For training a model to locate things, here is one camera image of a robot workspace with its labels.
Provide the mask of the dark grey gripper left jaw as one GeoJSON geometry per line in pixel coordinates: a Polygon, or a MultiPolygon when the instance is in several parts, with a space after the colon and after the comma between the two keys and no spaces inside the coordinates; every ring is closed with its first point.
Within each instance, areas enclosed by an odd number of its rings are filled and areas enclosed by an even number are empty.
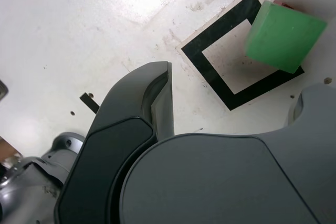
{"type": "Polygon", "coordinates": [[[174,135],[172,65],[147,63],[102,102],[54,210],[56,223],[119,223],[124,179],[148,148],[174,135]]]}

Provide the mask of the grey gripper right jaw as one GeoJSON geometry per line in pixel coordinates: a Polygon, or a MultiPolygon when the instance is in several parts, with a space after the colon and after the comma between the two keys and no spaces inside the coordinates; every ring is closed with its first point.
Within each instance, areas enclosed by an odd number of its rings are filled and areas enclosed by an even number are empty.
{"type": "Polygon", "coordinates": [[[303,89],[293,116],[272,132],[153,145],[125,178],[121,223],[335,223],[335,88],[303,89]]]}

